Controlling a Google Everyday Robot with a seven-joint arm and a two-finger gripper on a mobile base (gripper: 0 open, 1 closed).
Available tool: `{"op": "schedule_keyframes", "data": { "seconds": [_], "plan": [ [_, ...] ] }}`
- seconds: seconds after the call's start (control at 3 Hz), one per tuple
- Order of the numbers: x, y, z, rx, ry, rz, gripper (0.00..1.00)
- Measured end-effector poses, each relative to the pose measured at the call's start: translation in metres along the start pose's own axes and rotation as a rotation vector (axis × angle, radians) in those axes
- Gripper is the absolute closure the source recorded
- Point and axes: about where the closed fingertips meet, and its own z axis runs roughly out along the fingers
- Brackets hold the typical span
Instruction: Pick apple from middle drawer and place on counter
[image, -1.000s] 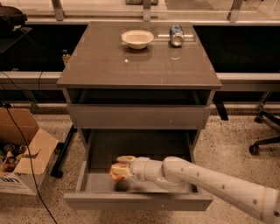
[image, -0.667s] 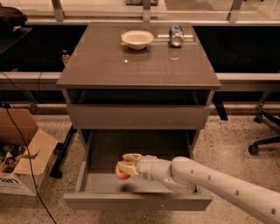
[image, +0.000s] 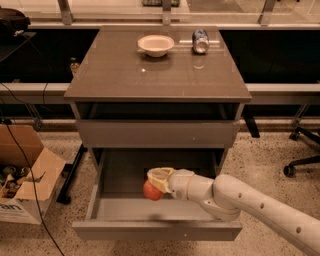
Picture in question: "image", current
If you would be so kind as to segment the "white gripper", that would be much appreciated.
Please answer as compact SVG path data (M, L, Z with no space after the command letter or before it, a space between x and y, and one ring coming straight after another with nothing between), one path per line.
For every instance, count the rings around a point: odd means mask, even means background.
M193 171L186 169L175 171L171 167L152 168L147 172L148 180L154 187L182 201L188 200L188 186L193 176Z

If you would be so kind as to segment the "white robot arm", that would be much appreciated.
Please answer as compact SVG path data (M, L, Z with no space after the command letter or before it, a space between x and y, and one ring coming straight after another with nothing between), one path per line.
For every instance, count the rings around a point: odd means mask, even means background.
M233 221L242 211L264 223L307 256L320 256L320 220L273 199L228 174L211 179L186 169L153 168L149 182L177 200L192 201L205 212Z

